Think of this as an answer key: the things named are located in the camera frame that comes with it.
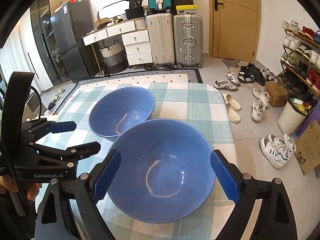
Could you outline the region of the person left hand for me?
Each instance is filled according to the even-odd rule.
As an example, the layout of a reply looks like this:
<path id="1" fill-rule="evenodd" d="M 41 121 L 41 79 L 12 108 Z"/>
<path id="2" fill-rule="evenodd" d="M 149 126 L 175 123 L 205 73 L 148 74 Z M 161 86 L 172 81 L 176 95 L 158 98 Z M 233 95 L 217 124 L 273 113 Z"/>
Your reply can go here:
<path id="1" fill-rule="evenodd" d="M 36 196 L 40 192 L 42 183 L 33 183 L 27 193 L 27 198 L 29 200 L 35 200 Z M 14 180 L 9 175 L 0 176 L 0 188 L 1 194 L 5 194 L 8 190 L 12 192 L 17 192 L 17 186 Z"/>

